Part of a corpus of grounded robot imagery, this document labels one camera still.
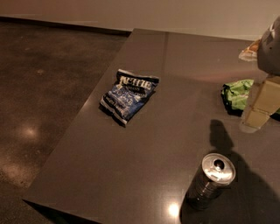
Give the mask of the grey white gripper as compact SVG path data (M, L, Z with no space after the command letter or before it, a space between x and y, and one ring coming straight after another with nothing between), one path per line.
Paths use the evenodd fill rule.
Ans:
M273 75L253 84L241 116L242 130L259 130L280 109L280 17L262 35L257 65Z

